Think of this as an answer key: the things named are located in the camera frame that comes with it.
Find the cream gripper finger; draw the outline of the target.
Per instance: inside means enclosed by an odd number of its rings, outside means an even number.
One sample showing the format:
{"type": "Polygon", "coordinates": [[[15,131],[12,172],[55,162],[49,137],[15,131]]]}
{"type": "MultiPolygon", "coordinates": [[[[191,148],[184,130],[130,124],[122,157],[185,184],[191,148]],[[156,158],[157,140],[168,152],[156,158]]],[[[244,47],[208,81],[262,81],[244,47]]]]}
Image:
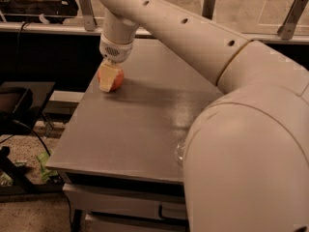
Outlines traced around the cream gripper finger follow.
{"type": "Polygon", "coordinates": [[[120,67],[110,61],[103,60],[98,68],[99,89],[103,92],[110,92],[117,89],[120,67]]]}

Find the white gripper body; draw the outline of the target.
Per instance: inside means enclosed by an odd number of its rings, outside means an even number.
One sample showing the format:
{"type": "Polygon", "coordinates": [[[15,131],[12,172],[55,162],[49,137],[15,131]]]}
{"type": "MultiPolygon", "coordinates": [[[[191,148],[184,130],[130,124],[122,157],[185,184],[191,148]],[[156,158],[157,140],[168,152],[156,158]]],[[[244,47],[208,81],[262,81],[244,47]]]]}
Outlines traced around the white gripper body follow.
{"type": "Polygon", "coordinates": [[[104,35],[100,36],[99,51],[104,58],[116,63],[123,63],[131,53],[133,43],[118,44],[109,41],[104,35]]]}

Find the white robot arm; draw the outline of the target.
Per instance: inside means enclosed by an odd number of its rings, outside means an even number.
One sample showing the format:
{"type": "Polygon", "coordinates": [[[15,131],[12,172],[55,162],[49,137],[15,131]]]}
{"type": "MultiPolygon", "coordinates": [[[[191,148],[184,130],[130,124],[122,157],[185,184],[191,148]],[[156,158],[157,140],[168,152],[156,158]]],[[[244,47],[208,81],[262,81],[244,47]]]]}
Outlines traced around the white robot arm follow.
{"type": "Polygon", "coordinates": [[[185,140],[190,232],[308,232],[308,71],[164,0],[99,1],[101,53],[125,61],[143,27],[223,94],[185,140]]]}

